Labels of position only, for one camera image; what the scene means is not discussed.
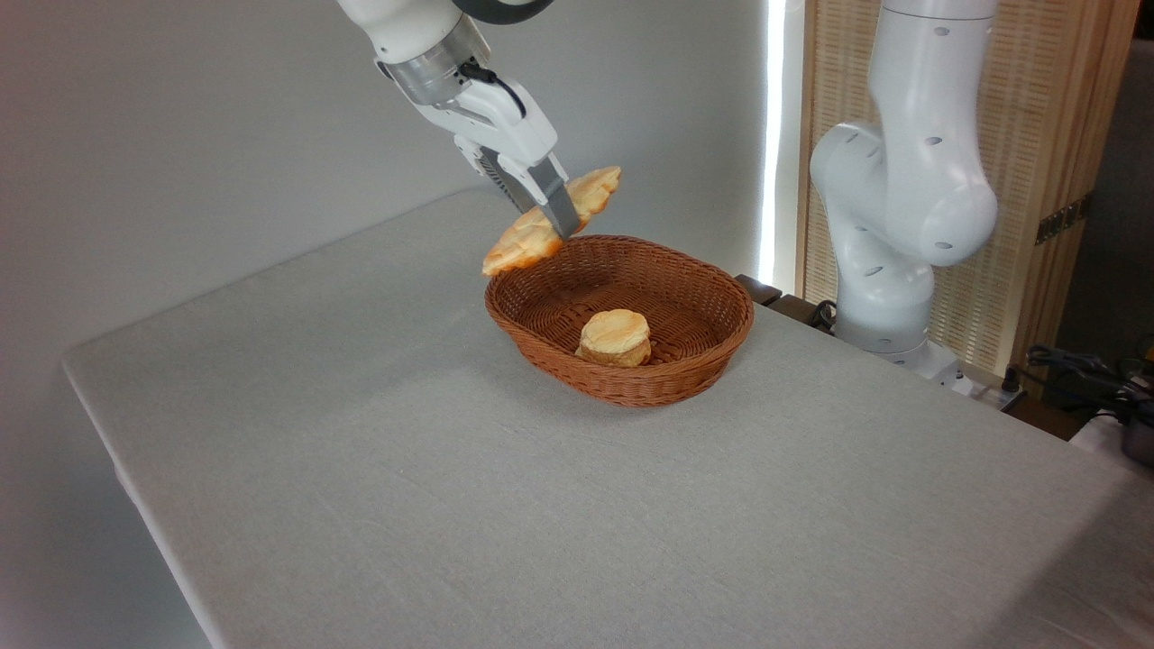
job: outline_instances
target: table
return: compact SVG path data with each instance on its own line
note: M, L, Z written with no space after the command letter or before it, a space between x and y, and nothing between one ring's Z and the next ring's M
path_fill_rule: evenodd
M217 647L1151 643L1146 480L758 308L658 409L485 313L454 195L68 352Z

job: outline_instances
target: bread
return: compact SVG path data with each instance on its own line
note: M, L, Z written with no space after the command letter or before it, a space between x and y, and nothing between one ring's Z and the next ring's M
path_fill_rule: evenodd
M649 322L627 308L602 311L580 330L577 357L601 365L636 367L650 358Z
M571 180L565 186L580 218L578 232L589 225L593 215L605 209L609 203L609 195L617 191L620 184L621 167L607 166ZM504 231L489 254L485 255L481 273L492 277L512 268L529 268L557 254L563 243L541 208L535 207L520 215Z

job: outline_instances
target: brown wicker basket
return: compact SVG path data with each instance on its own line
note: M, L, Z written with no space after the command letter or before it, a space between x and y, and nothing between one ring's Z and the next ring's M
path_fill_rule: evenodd
M704 391L754 323L752 301L721 269L643 239L602 234L575 238L532 268L494 277L485 306L530 363L590 396L635 406ZM589 319L613 308L649 321L647 364L608 367L574 356Z

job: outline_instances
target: white wall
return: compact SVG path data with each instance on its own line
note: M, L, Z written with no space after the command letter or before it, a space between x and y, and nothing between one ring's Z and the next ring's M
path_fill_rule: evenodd
M600 231L752 273L763 14L560 0L485 32L570 171L624 167ZM480 185L370 57L331 0L0 3L0 647L204 646L59 357Z

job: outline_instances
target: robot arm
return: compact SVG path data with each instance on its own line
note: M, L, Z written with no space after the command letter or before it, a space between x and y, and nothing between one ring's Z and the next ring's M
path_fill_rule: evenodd
M553 154L557 133L529 91L488 69L489 46L465 12L508 24L552 0L338 0L368 35L377 68L465 159L524 212L540 206L562 239L580 226Z
M884 0L869 76L882 124L833 127L810 162L838 260L837 336L943 385L957 359L927 338L931 266L977 252L997 216L976 126L996 9Z

